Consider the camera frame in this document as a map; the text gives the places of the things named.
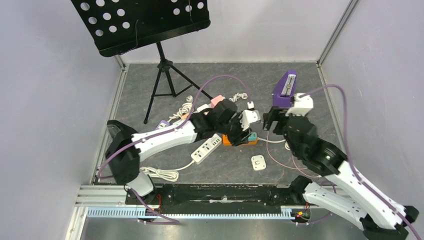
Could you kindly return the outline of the orange power strip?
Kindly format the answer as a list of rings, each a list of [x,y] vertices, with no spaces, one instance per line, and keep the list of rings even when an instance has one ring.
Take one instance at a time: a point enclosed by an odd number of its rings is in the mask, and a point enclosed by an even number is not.
[[[242,145],[256,145],[256,144],[257,144],[257,142],[258,142],[258,140],[257,140],[256,142],[249,142],[249,141],[247,140],[247,142],[246,142],[246,143],[243,143]],[[227,136],[227,135],[225,135],[225,134],[223,134],[223,135],[222,135],[222,144],[223,144],[224,146],[231,146],[231,143],[230,143],[230,141],[229,141],[229,139],[228,139],[228,136]]]

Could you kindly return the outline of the teal charger cube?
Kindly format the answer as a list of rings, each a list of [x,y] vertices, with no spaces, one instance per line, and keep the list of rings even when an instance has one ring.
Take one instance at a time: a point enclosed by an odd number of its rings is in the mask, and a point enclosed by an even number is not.
[[[258,135],[256,132],[251,132],[250,135],[248,136],[247,140],[249,142],[256,142],[258,140]]]

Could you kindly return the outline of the white power strip with USB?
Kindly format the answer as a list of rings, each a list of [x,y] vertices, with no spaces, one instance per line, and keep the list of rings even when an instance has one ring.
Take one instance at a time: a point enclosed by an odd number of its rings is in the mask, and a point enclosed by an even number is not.
[[[213,151],[222,144],[222,138],[214,134],[199,146],[190,156],[197,165],[201,164]]]

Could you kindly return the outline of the white plug adapter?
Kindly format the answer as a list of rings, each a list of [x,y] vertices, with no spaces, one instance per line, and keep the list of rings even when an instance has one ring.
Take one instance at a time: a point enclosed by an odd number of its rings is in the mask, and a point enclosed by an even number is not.
[[[263,155],[254,155],[251,157],[251,165],[254,171],[262,171],[266,169],[267,164]]]

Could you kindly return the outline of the white cube socket adapter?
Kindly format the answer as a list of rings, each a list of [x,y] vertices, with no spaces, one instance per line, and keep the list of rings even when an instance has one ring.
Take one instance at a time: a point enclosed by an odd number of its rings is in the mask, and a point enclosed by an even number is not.
[[[210,109],[211,109],[210,104],[203,104],[196,109],[196,112],[197,113],[203,113],[203,114],[206,115],[209,112]]]

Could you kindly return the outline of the purple power strip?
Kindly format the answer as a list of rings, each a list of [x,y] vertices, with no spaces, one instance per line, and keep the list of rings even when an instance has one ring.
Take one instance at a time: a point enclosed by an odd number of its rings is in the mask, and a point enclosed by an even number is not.
[[[159,122],[159,124],[156,126],[155,130],[163,129],[163,128],[166,128],[166,127],[168,127],[168,126],[170,126],[170,125],[171,125],[171,124],[170,124],[168,121],[166,121],[166,120],[161,120],[161,121]]]

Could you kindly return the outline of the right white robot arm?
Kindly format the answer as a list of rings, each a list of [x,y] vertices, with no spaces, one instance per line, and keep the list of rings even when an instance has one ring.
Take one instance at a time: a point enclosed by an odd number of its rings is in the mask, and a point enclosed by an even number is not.
[[[308,170],[340,187],[350,198],[325,190],[311,179],[298,176],[289,187],[295,204],[307,202],[325,208],[360,229],[368,240],[405,240],[406,227],[416,221],[419,211],[396,203],[355,168],[348,156],[334,144],[319,137],[317,127],[306,116],[295,116],[288,109],[273,106],[263,114],[263,129],[273,122],[273,133],[284,137],[292,155]]]

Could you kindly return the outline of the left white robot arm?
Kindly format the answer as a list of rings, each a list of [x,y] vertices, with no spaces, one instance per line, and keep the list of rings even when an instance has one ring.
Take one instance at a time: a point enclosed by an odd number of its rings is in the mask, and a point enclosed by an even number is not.
[[[110,120],[108,124],[118,127],[119,132],[106,151],[105,164],[118,185],[135,189],[144,204],[152,204],[157,191],[152,178],[140,171],[142,161],[173,147],[212,139],[215,134],[227,136],[233,147],[246,144],[252,132],[251,125],[259,120],[253,102],[248,103],[247,109],[238,111],[236,104],[227,98],[212,107],[205,104],[174,125],[145,133]]]

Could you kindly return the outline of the purple metronome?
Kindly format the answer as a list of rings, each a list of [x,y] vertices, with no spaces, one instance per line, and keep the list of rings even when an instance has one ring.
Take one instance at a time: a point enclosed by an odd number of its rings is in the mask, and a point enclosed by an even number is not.
[[[285,72],[272,91],[272,106],[290,108],[291,97],[295,93],[297,71],[290,69]]]

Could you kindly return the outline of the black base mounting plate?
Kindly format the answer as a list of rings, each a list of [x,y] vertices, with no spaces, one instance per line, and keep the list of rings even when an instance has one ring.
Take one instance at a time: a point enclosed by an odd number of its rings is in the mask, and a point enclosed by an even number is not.
[[[157,183],[142,197],[161,214],[277,214],[282,206],[306,207],[297,189],[272,184]]]

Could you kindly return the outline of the clear plastic tray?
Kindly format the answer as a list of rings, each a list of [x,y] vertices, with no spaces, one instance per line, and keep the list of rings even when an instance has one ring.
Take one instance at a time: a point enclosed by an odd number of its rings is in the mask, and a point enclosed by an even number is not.
[[[120,122],[118,120],[108,120],[106,123],[107,131],[112,139],[121,131]]]

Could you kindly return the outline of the black perforated music stand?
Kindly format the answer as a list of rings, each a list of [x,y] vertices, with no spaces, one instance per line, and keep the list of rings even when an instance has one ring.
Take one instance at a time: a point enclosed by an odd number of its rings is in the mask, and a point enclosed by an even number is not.
[[[74,8],[93,38],[103,57],[124,55],[130,51],[155,44],[159,53],[158,72],[144,118],[148,123],[162,74],[170,93],[177,97],[170,70],[184,78],[189,86],[200,86],[182,73],[165,57],[162,42],[204,30],[211,25],[206,0],[71,0]]]

